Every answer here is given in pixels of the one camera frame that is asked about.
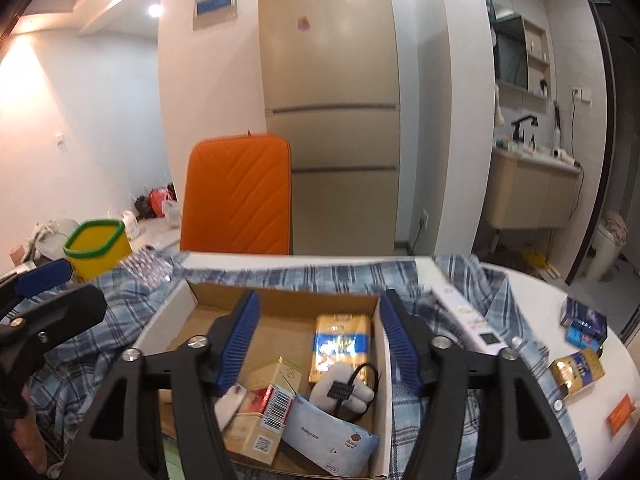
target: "blue plaid fabric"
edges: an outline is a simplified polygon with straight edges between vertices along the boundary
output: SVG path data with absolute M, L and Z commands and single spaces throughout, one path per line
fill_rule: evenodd
M 185 269 L 180 262 L 185 253 L 173 258 L 164 256 L 173 266 L 171 276 L 161 285 L 149 288 L 122 266 L 97 278 L 108 302 L 108 312 L 100 325 L 76 336 L 46 355 L 46 365 L 31 380 L 31 398 L 44 433 L 66 450 L 82 421 L 96 391 L 100 388 L 114 359 L 133 345 L 143 327 L 167 295 L 182 278 L 193 283 L 214 282 L 283 290 L 308 290 L 332 294 L 379 294 L 394 288 L 409 313 L 424 319 L 434 332 L 460 341 L 461 331 L 450 314 L 418 283 L 415 263 L 411 260 L 385 261 L 361 266 L 300 267 L 270 270 L 202 270 Z M 536 340 L 534 333 L 518 309 L 506 276 L 483 269 L 474 256 L 447 256 L 436 260 L 467 300 L 481 312 L 505 341 L 517 345 L 542 387 L 550 405 L 560 398 L 548 367 L 548 350 Z M 21 303 L 12 313 L 24 312 L 64 288 L 50 291 L 39 298 Z M 420 401 L 401 383 L 392 359 L 392 445 L 389 478 L 398 480 L 409 460 L 425 413 L 426 402 Z M 456 477 L 468 479 L 478 437 L 479 403 L 471 392 L 466 406 L 465 428 Z M 580 447 L 571 420 L 563 407 L 554 412 L 567 437 L 577 463 L 581 463 Z M 267 480 L 272 473 L 238 466 L 241 479 L 260 477 Z M 284 475 L 277 475 L 282 480 Z

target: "orange card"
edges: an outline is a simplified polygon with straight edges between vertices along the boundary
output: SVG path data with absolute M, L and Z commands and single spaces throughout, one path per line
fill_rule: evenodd
M 633 410 L 634 406 L 631 403 L 631 399 L 629 399 L 628 395 L 625 395 L 619 405 L 616 406 L 616 409 L 607 417 L 607 422 L 609 423 L 609 427 L 613 434 L 620 431 L 620 428 L 624 426 L 624 423 L 629 420 Z

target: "yellow bucket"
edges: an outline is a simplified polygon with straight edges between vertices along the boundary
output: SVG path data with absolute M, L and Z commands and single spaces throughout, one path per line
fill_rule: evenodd
M 84 281 L 113 269 L 131 254 L 120 220 L 90 220 L 79 225 L 65 244 L 65 254 L 76 275 Z

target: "black faucet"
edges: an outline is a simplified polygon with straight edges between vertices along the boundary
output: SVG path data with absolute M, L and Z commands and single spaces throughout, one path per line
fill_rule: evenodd
M 513 140 L 515 140 L 516 142 L 524 142 L 524 132 L 522 133 L 522 136 L 520 136 L 520 123 L 523 123 L 524 121 L 526 121 L 527 119 L 531 119 L 531 126 L 538 126 L 538 118 L 535 115 L 525 115 L 524 117 L 519 118 L 516 121 L 513 121 L 513 123 L 511 123 L 511 126 L 514 126 L 513 129 Z

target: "gold package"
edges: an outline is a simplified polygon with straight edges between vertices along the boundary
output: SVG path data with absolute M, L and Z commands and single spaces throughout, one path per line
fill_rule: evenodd
M 316 338 L 309 382 L 317 383 L 335 363 L 350 364 L 355 370 L 369 361 L 371 320 L 365 314 L 327 314 L 316 319 Z M 368 368 L 358 378 L 370 386 Z
M 556 359 L 549 366 L 549 370 L 563 397 L 574 394 L 604 377 L 604 369 L 598 355 L 591 348 Z

